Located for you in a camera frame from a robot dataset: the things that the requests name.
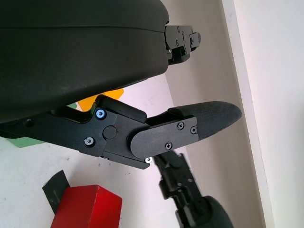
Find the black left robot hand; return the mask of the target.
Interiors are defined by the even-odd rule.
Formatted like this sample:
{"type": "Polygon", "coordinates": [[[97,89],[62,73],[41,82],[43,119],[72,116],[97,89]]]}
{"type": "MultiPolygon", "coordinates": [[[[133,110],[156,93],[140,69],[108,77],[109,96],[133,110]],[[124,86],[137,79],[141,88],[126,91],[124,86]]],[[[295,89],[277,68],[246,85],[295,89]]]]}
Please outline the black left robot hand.
{"type": "Polygon", "coordinates": [[[147,117],[105,96],[187,61],[200,41],[191,26],[170,25],[159,0],[3,0],[0,134],[146,169],[242,116],[215,101],[147,117]]]}

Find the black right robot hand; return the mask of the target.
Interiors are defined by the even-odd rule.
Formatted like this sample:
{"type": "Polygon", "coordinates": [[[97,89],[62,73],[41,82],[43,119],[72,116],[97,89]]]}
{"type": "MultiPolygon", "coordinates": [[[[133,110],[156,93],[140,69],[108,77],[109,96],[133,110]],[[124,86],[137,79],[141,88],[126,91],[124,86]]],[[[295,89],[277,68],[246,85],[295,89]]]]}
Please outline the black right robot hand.
{"type": "Polygon", "coordinates": [[[154,156],[161,174],[159,187],[164,199],[172,198],[181,228],[232,228],[233,224],[211,196],[203,196],[195,182],[185,156],[169,151],[154,156]]]}

